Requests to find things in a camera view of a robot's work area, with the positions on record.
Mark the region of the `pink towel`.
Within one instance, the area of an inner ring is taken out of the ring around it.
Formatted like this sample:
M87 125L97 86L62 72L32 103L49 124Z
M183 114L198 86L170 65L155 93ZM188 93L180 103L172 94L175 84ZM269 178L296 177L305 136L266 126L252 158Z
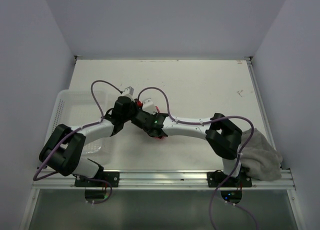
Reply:
M158 106L155 106L155 108L156 108L156 110L157 110L158 113L161 112ZM160 133L159 136L156 137L156 138L159 139L159 140L162 140L162 139L164 139L165 137L166 137L166 136L165 136L163 133Z

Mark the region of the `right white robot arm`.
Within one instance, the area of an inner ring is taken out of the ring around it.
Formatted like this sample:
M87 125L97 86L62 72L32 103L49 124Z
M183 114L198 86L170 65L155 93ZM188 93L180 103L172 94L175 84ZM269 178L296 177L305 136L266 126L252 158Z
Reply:
M241 180L241 164L237 162L237 157L243 132L223 114L192 119L139 110L131 123L152 138L185 136L207 141L215 154L222 158L223 182L232 187Z

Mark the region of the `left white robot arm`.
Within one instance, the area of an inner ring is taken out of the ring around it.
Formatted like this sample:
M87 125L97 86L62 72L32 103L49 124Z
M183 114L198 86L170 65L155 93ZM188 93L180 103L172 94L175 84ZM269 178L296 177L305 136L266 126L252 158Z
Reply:
M101 120L83 126L69 127L58 125L39 154L41 165L37 170L34 181L40 171L48 166L63 176L78 175L86 177L92 186L103 183L104 174L98 163L82 157L84 146L99 139L108 138L120 132L124 124L131 120L137 112L136 101L127 96L120 96L114 103L110 114L105 114Z

